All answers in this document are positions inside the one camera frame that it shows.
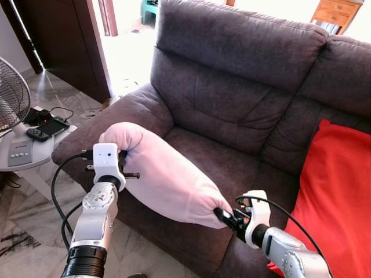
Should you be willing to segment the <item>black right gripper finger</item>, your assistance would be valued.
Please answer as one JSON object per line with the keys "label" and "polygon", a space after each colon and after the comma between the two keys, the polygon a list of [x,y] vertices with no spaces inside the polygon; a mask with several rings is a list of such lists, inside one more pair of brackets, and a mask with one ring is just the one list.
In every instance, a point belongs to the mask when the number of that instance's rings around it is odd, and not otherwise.
{"label": "black right gripper finger", "polygon": [[221,207],[215,207],[213,211],[220,222],[229,228],[234,228],[234,216],[229,211],[225,211]]}

